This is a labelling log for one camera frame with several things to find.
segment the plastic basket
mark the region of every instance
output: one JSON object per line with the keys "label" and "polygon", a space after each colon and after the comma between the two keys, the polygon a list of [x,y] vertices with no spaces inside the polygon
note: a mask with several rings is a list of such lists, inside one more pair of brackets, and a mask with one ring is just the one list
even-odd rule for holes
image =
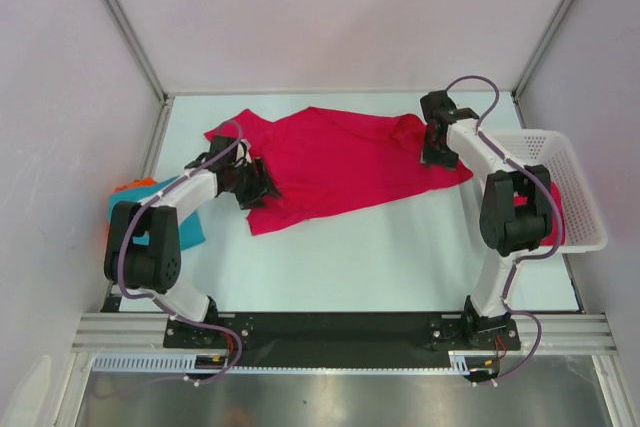
{"label": "plastic basket", "polygon": [[567,232],[564,254],[600,250],[607,244],[602,217],[569,139],[560,132],[523,129],[488,132],[522,164],[543,164],[562,195]]}

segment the folded blue cloth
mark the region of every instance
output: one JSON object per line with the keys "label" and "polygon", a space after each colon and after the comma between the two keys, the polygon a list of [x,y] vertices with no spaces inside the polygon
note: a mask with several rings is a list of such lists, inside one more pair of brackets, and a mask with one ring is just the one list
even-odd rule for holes
{"label": "folded blue cloth", "polygon": [[[111,222],[111,212],[113,212],[113,207],[121,200],[136,202],[140,199],[144,199],[145,197],[149,197],[150,195],[153,195],[159,190],[165,188],[175,179],[177,179],[177,177],[173,177],[155,185],[133,187],[132,189],[115,192],[111,197],[109,197],[109,222]],[[194,212],[187,217],[182,224],[180,224],[180,250],[190,249],[204,241],[205,238],[202,233],[200,218],[198,217],[198,213]],[[134,237],[133,243],[138,245],[149,245],[149,236],[145,234],[142,237]]]}

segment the red cloth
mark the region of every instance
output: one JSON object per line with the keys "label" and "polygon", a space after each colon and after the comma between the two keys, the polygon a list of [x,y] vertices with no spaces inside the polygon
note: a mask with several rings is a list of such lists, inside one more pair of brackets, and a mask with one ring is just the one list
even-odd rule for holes
{"label": "red cloth", "polygon": [[[555,182],[551,182],[551,197],[555,201],[558,209],[560,210],[560,217],[562,217],[562,222],[564,222],[564,210],[562,210],[562,196],[560,195],[560,190],[556,186]],[[520,197],[519,195],[515,198],[515,205],[522,205],[527,201],[524,197]],[[551,234],[548,237],[542,239],[540,245],[553,245],[556,241],[556,236],[558,235],[558,224],[556,223],[556,218],[552,214],[553,224],[551,227]],[[565,240],[567,240],[567,229],[565,228],[562,231],[562,242],[560,245],[564,244]]]}
{"label": "red cloth", "polygon": [[[460,162],[451,171],[420,163],[425,125],[413,114],[378,117],[308,107],[276,122],[250,110],[234,120],[251,143],[251,156],[264,159],[282,193],[251,210],[253,235],[451,187],[472,176]],[[214,133],[205,135],[211,140]],[[220,133],[237,135],[232,125]]]}

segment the white table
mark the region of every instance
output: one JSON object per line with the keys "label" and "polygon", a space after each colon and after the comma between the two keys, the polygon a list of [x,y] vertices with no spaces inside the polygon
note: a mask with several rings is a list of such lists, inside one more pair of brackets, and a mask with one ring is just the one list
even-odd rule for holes
{"label": "white table", "polygon": [[[376,115],[420,114],[420,93],[185,96],[175,99],[156,180],[182,172],[208,150],[203,133],[250,108],[277,120],[309,105]],[[452,95],[481,113],[492,94]],[[519,129],[505,93],[487,129]],[[477,183],[313,219],[252,237],[247,212],[222,195],[198,209],[207,241],[182,254],[182,274],[223,311],[459,311],[473,289],[485,246],[478,229]],[[578,309],[561,256],[528,263],[514,308]],[[121,311],[153,310],[123,299]]]}

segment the metallic floor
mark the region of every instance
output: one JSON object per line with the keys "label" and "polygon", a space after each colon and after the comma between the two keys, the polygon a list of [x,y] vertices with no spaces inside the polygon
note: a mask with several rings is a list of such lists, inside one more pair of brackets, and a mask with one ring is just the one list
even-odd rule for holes
{"label": "metallic floor", "polygon": [[606,427],[612,425],[590,357],[538,357],[497,388],[461,377],[233,374],[194,388],[94,373],[77,427]]}

